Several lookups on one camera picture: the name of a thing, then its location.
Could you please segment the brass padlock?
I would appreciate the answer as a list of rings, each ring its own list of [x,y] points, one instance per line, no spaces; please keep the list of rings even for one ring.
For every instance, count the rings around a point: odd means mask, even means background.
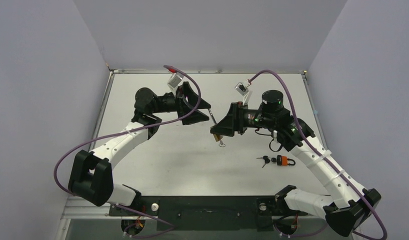
[[[217,122],[216,122],[216,119],[215,119],[215,117],[214,117],[214,115],[213,115],[211,109],[208,109],[208,111],[209,111],[210,117],[211,117],[211,119],[212,119],[214,125],[216,125]],[[223,137],[222,137],[221,135],[219,135],[219,134],[214,134],[213,136],[214,136],[216,142],[222,141],[222,138],[223,138]]]

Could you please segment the silver key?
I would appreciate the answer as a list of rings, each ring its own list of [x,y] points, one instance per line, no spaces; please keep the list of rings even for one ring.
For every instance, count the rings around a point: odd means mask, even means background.
[[[226,145],[223,143],[222,140],[220,140],[220,141],[219,141],[219,146],[220,146],[221,148],[224,148]]]

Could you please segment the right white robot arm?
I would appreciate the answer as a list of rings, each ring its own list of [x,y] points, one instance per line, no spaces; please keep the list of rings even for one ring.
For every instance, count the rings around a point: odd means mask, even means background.
[[[267,90],[261,98],[258,109],[233,102],[227,115],[210,132],[233,137],[248,128],[271,131],[276,142],[299,159],[328,192],[318,195],[288,185],[275,194],[275,209],[282,214],[299,211],[320,217],[337,234],[348,237],[372,214],[368,206],[377,206],[380,193],[357,183],[321,145],[314,131],[302,119],[294,120],[284,107],[281,91]]]

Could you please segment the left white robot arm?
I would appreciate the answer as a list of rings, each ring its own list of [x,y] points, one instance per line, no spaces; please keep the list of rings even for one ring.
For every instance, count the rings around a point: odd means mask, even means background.
[[[159,129],[162,119],[158,113],[177,113],[183,125],[208,121],[201,112],[212,106],[193,91],[186,81],[175,92],[158,96],[147,87],[135,94],[134,116],[120,135],[91,151],[81,150],[74,158],[68,190],[95,206],[105,203],[120,204],[129,215],[142,208],[141,193],[125,184],[116,183],[113,170],[135,147],[151,139]]]

